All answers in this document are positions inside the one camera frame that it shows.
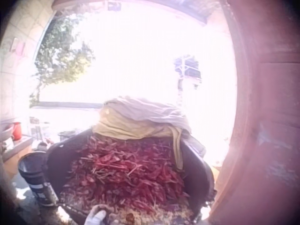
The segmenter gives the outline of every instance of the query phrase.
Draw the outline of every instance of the black plastic tub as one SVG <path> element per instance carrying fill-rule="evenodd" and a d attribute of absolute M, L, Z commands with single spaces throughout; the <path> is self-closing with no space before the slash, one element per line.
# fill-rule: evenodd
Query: black plastic tub
<path fill-rule="evenodd" d="M 55 206 L 58 198 L 49 182 L 46 182 L 43 165 L 46 161 L 46 153 L 35 151 L 21 157 L 18 162 L 20 175 L 25 179 L 32 190 L 37 202 L 42 206 Z"/>
<path fill-rule="evenodd" d="M 80 155 L 80 150 L 92 135 L 88 129 L 70 139 L 55 144 L 47 151 L 47 163 L 45 174 L 51 183 L 55 193 L 59 196 L 63 185 L 67 182 L 68 170 L 71 162 Z M 210 167 L 201 157 L 202 145 L 191 137 L 190 140 L 181 141 L 183 166 L 185 171 L 185 191 L 191 196 L 189 206 L 195 215 L 195 219 L 201 216 L 202 207 L 214 201 L 216 191 L 214 190 L 214 178 Z M 86 215 L 63 206 L 64 210 L 79 225 L 83 225 Z"/>

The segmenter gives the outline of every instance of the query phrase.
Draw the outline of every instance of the building wall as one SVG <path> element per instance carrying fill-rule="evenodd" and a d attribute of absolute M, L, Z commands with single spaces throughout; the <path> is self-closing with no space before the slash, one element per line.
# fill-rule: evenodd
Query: building wall
<path fill-rule="evenodd" d="M 8 15 L 0 43 L 0 121 L 21 121 L 27 132 L 29 77 L 45 30 L 53 17 L 53 0 L 19 1 Z"/>

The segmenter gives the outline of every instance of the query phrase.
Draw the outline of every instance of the gloved hand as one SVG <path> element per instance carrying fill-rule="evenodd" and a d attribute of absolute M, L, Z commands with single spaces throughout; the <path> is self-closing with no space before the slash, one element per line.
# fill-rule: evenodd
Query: gloved hand
<path fill-rule="evenodd" d="M 102 209 L 100 205 L 95 205 L 86 218 L 84 225 L 105 225 L 103 220 L 106 217 L 106 211 Z"/>

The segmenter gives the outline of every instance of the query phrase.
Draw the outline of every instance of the tree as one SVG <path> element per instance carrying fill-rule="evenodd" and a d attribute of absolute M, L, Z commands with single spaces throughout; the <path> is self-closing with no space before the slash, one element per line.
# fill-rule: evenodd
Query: tree
<path fill-rule="evenodd" d="M 191 55 L 183 55 L 174 60 L 175 71 L 179 74 L 178 78 L 178 99 L 177 105 L 182 106 L 183 80 L 186 77 L 194 77 L 201 80 L 199 62 Z"/>
<path fill-rule="evenodd" d="M 83 15 L 70 15 L 51 21 L 35 61 L 37 88 L 30 96 L 31 103 L 39 102 L 40 92 L 47 85 L 74 82 L 91 65 L 93 51 L 80 39 L 78 29 L 83 20 Z"/>

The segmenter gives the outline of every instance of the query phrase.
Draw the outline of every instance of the dried red chili pepper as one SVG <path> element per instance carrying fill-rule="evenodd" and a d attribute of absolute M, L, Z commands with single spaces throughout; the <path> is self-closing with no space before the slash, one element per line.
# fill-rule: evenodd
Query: dried red chili pepper
<path fill-rule="evenodd" d="M 171 138 L 124 141 L 94 135 L 72 162 L 61 196 L 86 196 L 84 209 L 93 203 L 147 212 L 154 205 L 177 209 L 174 201 L 188 194 L 180 174 L 172 169 L 172 144 Z"/>

